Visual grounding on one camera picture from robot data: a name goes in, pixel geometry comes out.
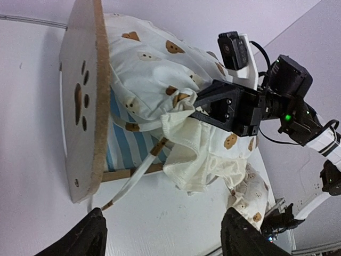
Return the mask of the large bear print cushion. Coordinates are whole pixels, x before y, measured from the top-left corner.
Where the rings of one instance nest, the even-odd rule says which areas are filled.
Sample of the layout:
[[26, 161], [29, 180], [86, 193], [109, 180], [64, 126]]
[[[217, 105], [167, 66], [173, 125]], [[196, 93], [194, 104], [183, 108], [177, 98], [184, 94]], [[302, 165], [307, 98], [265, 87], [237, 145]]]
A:
[[221, 177], [228, 188], [246, 176], [246, 160], [255, 137], [241, 138], [191, 117], [199, 92], [214, 79], [231, 81], [212, 55], [187, 45], [150, 21], [123, 14], [106, 14], [111, 88], [134, 117], [115, 117], [124, 130], [147, 131], [159, 141], [133, 176], [110, 200], [124, 197], [140, 180], [165, 145], [171, 146], [163, 170], [182, 190], [202, 192], [210, 177]]

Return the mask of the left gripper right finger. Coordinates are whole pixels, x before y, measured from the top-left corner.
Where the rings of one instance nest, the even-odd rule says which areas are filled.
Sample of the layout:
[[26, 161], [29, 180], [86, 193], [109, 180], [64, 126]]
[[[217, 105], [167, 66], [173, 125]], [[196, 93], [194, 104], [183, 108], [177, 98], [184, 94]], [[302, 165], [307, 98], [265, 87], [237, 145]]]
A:
[[285, 250], [270, 243], [235, 208], [227, 209], [221, 222], [222, 254], [229, 256], [281, 256]]

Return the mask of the wooden pet bed frame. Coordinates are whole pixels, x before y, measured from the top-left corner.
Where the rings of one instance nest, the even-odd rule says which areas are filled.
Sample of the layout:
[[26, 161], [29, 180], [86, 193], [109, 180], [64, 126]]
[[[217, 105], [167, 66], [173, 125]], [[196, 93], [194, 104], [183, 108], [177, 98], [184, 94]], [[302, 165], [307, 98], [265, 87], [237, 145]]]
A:
[[127, 179], [114, 197], [128, 193], [145, 173], [161, 171], [156, 163], [164, 143], [147, 151], [141, 164], [110, 171], [110, 69], [101, 1], [75, 1], [60, 50], [60, 102], [66, 173], [72, 202], [94, 195], [100, 184]]

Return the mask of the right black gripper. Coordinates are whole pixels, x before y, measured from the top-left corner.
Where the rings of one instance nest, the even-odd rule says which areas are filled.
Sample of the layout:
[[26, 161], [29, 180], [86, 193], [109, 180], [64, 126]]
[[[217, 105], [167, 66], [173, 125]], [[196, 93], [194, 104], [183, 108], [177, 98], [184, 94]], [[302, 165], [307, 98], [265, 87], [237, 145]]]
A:
[[[289, 56], [280, 55], [271, 64], [265, 81], [265, 86], [256, 91], [241, 91], [235, 83], [213, 80], [197, 94], [195, 112], [190, 117], [240, 137], [257, 135], [261, 121], [279, 119], [280, 133], [308, 138], [313, 117], [304, 97], [313, 82], [311, 74]], [[237, 104], [233, 99], [239, 95]]]

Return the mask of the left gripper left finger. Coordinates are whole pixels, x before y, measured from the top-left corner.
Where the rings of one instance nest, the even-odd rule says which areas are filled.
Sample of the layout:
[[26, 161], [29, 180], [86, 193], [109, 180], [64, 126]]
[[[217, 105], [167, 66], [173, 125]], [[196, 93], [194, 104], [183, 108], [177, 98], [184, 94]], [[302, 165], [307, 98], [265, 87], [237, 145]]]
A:
[[96, 207], [61, 239], [40, 251], [37, 255], [104, 256], [106, 242], [106, 219], [101, 209]]

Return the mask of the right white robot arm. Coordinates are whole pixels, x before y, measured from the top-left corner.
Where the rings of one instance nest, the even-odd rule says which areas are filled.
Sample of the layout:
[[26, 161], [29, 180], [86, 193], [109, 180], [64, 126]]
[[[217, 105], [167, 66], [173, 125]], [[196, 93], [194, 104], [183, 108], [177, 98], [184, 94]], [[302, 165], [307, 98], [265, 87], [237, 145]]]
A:
[[260, 132], [263, 120], [279, 119], [279, 133], [287, 134], [300, 146], [314, 149], [326, 158], [320, 173], [322, 188], [303, 207], [294, 211], [287, 206], [284, 213], [275, 211], [261, 226], [271, 236], [294, 229], [324, 201], [340, 195], [339, 121], [323, 123], [316, 111], [304, 101], [313, 79], [306, 68], [286, 55], [280, 55], [264, 73], [259, 89], [215, 80], [199, 92], [196, 108], [209, 107], [208, 114], [195, 111], [192, 117], [240, 137]]

